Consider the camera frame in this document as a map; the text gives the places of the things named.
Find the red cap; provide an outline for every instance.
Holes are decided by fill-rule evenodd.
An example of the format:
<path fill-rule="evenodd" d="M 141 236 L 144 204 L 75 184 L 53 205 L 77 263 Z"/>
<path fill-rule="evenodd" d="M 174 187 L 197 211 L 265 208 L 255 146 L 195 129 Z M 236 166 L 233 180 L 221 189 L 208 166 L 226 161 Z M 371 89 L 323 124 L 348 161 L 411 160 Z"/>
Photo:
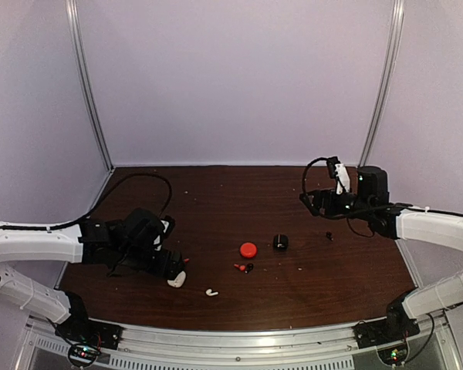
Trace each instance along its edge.
<path fill-rule="evenodd" d="M 253 243 L 244 243 L 240 247 L 240 254 L 245 258 L 254 258 L 257 254 L 257 247 Z"/>

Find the wooden table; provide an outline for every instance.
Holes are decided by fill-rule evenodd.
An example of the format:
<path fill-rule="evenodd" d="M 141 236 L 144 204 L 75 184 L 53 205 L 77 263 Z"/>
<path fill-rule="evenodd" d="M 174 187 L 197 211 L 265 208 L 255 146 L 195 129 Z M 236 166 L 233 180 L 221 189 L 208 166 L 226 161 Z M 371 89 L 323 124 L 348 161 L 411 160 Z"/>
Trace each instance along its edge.
<path fill-rule="evenodd" d="M 384 316 L 390 301 L 414 287 L 392 240 L 358 237 L 344 220 L 310 215 L 298 199 L 300 167 L 120 168 L 110 183 L 141 171 L 172 182 L 166 213 L 177 226 L 164 246 L 190 258 L 188 278 L 174 289 L 145 273 L 108 278 L 106 266 L 70 265 L 61 288 L 80 294 L 93 318 L 194 330 L 307 328 Z M 308 184 L 333 181 L 320 167 Z M 158 180 L 133 178 L 95 216 L 124 218 L 134 207 L 157 212 L 165 197 Z M 368 232 L 362 221 L 353 225 Z M 289 236 L 286 252 L 272 249 L 278 233 Z M 250 274 L 233 267 L 250 262 L 238 253 L 246 241 L 259 248 Z M 206 296 L 208 288 L 219 295 Z"/>

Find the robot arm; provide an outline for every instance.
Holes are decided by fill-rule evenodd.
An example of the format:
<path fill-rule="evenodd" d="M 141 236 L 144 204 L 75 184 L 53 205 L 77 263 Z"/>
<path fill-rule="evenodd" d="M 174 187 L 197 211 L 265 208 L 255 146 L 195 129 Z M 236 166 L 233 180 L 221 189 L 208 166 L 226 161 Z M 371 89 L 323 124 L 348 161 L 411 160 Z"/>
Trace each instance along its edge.
<path fill-rule="evenodd" d="M 336 189 L 304 191 L 299 198 L 313 216 L 330 220 L 360 219 L 374 232 L 390 239 L 426 241 L 463 252 L 463 215 L 389 202 L 387 174 L 375 166 L 357 169 L 357 193 L 350 188 L 339 192 L 338 179 L 347 176 L 337 157 L 326 159 Z M 406 331 L 417 334 L 415 319 L 440 309 L 463 303 L 463 271 L 425 287 L 403 294 L 387 306 L 387 320 L 381 325 L 380 336 L 401 339 Z M 358 338 L 374 333 L 358 333 Z M 359 346 L 376 345 L 360 340 Z"/>
<path fill-rule="evenodd" d="M 7 262 L 54 260 L 105 264 L 112 271 L 126 265 L 168 280 L 184 270 L 181 254 L 161 246 L 173 229 L 172 219 L 159 220 L 139 208 L 123 221 L 85 219 L 69 224 L 64 227 L 0 221 L 0 297 L 45 316 L 57 324 L 60 334 L 72 341 L 84 341 L 96 333 L 82 299 L 74 293 L 45 287 Z"/>

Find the black mounting bracket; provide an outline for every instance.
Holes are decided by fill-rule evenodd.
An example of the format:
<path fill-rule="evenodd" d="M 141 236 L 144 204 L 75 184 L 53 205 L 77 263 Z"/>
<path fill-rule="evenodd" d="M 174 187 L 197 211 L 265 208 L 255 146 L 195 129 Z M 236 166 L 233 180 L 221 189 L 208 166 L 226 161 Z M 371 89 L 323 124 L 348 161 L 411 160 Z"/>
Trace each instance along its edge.
<path fill-rule="evenodd" d="M 402 294 L 387 306 L 387 317 L 381 320 L 361 321 L 353 328 L 359 348 L 385 345 L 420 333 L 416 320 L 411 320 L 402 302 L 410 292 Z"/>

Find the wall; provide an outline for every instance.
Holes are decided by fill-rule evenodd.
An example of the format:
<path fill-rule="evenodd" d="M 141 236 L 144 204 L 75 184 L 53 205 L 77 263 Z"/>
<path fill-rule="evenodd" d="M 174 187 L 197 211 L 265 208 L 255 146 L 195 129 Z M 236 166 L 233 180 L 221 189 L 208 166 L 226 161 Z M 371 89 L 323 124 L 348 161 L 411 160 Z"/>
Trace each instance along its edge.
<path fill-rule="evenodd" d="M 360 157 L 393 2 L 79 2 L 116 165 Z"/>
<path fill-rule="evenodd" d="M 0 219 L 84 213 L 106 176 L 80 90 L 63 0 L 0 0 Z M 50 286 L 61 264 L 18 270 Z M 27 313 L 0 301 L 0 369 Z"/>
<path fill-rule="evenodd" d="M 463 1 L 406 1 L 370 164 L 387 170 L 392 201 L 463 212 Z M 424 284 L 463 268 L 457 251 L 407 246 Z M 448 317 L 463 358 L 463 308 Z"/>

